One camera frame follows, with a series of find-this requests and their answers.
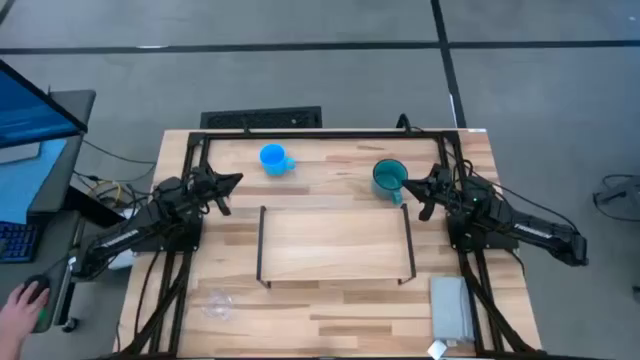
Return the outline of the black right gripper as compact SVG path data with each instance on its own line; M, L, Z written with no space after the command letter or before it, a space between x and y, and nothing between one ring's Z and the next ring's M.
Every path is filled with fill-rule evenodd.
M427 198L419 213L420 221L429 221L434 212L435 203L447 203L452 200L452 171L441 164L434 164L428 177L402 181L403 187L415 198Z

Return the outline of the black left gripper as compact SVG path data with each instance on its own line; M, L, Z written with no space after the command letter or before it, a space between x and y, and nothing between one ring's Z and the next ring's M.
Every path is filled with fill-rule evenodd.
M208 167L194 167L189 177L189 192L200 202L215 200L220 212L230 216L231 211L224 200L224 194L231 194L243 179L242 173L217 174Z

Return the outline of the large teal mug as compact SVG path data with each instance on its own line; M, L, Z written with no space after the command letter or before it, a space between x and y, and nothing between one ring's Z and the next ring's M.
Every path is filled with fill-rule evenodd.
M383 200L394 205L403 203L403 181L408 179L408 170L399 161L383 159L377 162L372 170L372 191Z

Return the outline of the small blue plastic cup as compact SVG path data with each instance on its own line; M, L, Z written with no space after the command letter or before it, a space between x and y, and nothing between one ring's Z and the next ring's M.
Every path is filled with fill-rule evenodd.
M267 144L259 153L260 163L269 176L282 176L296 168L293 158L287 155L285 148L279 144Z

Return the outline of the wooden shelf with black legs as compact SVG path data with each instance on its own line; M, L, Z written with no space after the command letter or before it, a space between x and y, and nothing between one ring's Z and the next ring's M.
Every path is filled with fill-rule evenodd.
M405 204L369 209L260 208L256 280L395 280L417 275Z

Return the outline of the clear plastic cup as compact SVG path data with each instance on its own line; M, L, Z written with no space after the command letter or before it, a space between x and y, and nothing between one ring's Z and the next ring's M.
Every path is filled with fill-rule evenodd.
M229 320L233 309L232 298L223 290L211 290L202 307L205 315L211 318Z

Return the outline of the grey folded cloth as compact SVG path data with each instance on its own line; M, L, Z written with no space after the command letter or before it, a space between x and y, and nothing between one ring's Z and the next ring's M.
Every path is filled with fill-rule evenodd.
M432 277L430 293L434 338L444 342L473 343L475 333L465 279Z

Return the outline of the grey side desk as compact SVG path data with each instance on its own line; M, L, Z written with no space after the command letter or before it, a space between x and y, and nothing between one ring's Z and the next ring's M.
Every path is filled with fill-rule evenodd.
M30 263L0 264L0 307L13 289L29 277L44 274L49 279L48 303L34 328L36 333L43 333L59 322L60 310L57 306L63 302L64 287L69 282L63 257L76 239L81 214L77 210L66 209L64 204L80 146L79 136L66 139L64 149L27 212L27 219L40 225L35 260Z

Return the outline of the black computer mouse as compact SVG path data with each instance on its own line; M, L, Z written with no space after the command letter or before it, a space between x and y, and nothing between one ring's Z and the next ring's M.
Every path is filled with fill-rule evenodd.
M44 303L43 307L40 309L38 313L37 322L32 330L34 334L44 333L50 328L51 322L52 322L52 315L53 315L53 307L51 303L52 298L50 295L51 280L45 274L32 275L25 280L23 292L25 292L33 283L36 284L36 287L34 291L30 294L27 300L28 305L33 304L43 292L45 292L46 290L49 291L47 301Z

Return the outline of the computer monitor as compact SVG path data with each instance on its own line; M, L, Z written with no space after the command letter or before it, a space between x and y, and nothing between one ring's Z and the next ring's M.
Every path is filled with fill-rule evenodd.
M86 124L0 59L0 149L87 130Z

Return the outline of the black keyboard with blue backlight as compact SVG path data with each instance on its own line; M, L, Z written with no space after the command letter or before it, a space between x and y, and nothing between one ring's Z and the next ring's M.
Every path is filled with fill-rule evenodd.
M0 264L32 262L39 241L39 227L0 222Z

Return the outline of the person's hand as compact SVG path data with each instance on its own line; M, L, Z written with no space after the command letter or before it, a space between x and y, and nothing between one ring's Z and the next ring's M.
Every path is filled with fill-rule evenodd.
M43 290L32 302L30 297L38 286L37 282L28 287L16 287L0 310L0 360L19 360L23 344L34 329L39 313L45 307L49 290Z

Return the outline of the black aluminium table frame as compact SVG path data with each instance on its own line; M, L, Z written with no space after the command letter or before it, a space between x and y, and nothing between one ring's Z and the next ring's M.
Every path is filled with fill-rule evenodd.
M231 215L212 210L195 252L178 342L181 357L351 357L426 354L432 344L429 285L434 276L455 276L459 260L450 247L444 213L418 218L407 202L416 277L395 280L256 280L260 208L369 209L380 206L370 188L374 164L401 161L414 177L438 160L437 144L423 134L393 131L388 138L360 138L352 131L289 132L282 141L296 168L269 177L258 153L264 140L236 131L215 133L209 161L222 173L242 173L230 199ZM202 307L211 290L233 301L229 320L211 318Z

